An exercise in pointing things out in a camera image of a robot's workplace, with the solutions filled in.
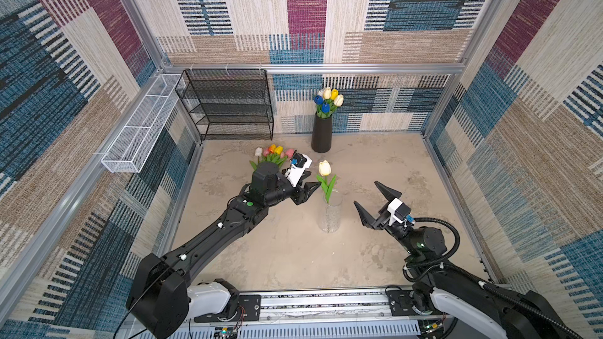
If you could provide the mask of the clear glass vase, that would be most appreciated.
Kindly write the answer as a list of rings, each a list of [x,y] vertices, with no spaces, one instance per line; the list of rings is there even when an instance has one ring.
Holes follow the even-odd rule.
[[[319,216],[320,228],[326,233],[336,232],[342,220],[343,195],[334,190],[329,201],[324,201],[323,213]]]

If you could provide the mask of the tulip bunch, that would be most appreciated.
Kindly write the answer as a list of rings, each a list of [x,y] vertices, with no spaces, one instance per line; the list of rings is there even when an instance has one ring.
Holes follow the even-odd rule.
[[[251,167],[255,170],[261,163],[274,163],[281,167],[286,161],[291,159],[290,151],[283,146],[272,144],[267,148],[257,147],[254,150],[255,160],[251,160]]]

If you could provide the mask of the black cylindrical vase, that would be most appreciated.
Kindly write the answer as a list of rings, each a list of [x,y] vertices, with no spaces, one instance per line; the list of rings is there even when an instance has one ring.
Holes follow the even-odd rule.
[[[315,115],[311,140],[312,150],[326,153],[331,149],[332,128],[332,117],[320,118]]]

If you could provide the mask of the cream white tulip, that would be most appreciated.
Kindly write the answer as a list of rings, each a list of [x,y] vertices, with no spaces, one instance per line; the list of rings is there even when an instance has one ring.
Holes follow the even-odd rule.
[[[336,107],[341,107],[344,102],[344,97],[342,94],[337,95],[337,97],[333,100],[333,104]]]

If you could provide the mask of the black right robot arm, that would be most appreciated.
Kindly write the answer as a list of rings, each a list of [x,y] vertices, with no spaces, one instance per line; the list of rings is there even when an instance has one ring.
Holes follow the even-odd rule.
[[[359,202],[354,205],[364,227],[387,232],[407,251],[403,274],[417,313],[442,312],[489,338],[579,337],[541,294],[509,290],[454,265],[450,259],[461,243],[456,227],[411,216],[399,191],[375,185],[386,198],[377,217]]]

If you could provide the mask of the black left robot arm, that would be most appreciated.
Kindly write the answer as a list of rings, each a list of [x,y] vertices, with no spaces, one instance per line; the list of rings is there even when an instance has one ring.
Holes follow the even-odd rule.
[[[305,183],[311,159],[295,153],[287,169],[263,162],[251,183],[229,200],[225,211],[201,233],[161,257],[149,254],[138,265],[126,308],[156,338],[168,338],[186,320],[213,315],[233,320],[243,314],[240,292],[224,279],[193,285],[196,276],[227,246],[265,219],[270,207],[291,199],[303,204],[320,188]]]

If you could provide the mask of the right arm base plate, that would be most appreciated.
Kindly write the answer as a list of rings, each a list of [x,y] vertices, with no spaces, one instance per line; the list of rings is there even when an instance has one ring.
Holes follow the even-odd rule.
[[[419,298],[410,286],[389,285],[385,287],[384,294],[388,300],[392,316],[434,316],[447,318],[448,314],[441,312],[427,304],[422,305]]]

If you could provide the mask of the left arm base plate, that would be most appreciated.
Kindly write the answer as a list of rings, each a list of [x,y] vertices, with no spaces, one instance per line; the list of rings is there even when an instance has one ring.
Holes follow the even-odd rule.
[[[195,317],[194,323],[237,323],[240,320],[256,322],[260,319],[262,296],[259,294],[243,294],[232,298],[222,312]]]

